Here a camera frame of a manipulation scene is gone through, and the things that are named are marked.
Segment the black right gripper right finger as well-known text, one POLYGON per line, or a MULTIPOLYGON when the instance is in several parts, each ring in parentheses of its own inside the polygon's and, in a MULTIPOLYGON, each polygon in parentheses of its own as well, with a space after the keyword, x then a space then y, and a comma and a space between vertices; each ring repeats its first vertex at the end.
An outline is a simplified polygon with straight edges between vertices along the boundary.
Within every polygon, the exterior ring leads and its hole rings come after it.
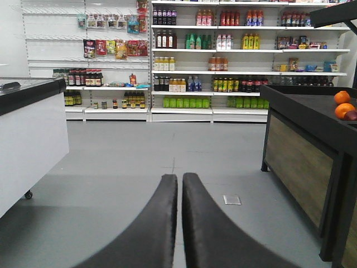
POLYGON ((183 175, 182 228, 187 267, 295 267, 238 227, 195 173, 183 175))

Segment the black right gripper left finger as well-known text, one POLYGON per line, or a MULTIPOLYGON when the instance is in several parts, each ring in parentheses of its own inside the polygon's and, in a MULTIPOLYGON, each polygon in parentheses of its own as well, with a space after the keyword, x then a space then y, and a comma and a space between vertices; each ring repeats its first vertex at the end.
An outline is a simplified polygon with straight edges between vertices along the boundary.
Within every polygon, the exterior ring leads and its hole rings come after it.
POLYGON ((177 176, 161 181, 136 219, 76 267, 172 267, 177 227, 177 176))

